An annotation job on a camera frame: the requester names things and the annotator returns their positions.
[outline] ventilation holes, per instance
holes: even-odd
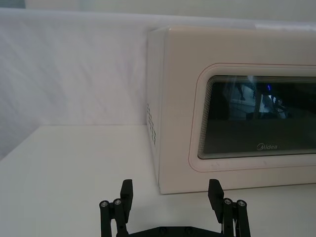
[[[150,132],[152,133],[152,141],[156,146],[156,131],[154,129],[154,122],[152,120],[152,114],[150,113],[149,104],[147,104],[147,123],[150,128]]]

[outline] microwave window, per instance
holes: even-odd
[[[316,153],[316,77],[213,76],[198,157]]]

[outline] white table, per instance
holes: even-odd
[[[134,186],[130,233],[220,230],[206,193],[159,194],[145,126],[44,126],[0,162],[0,236],[99,237],[99,202],[118,198],[123,179]],[[225,196],[248,203],[253,237],[316,236],[315,184]]]

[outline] white backdrop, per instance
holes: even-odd
[[[41,124],[145,124],[146,34],[309,23],[0,9],[0,157]]]

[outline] white microwave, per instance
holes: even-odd
[[[161,193],[316,182],[316,33],[168,27],[147,58]]]

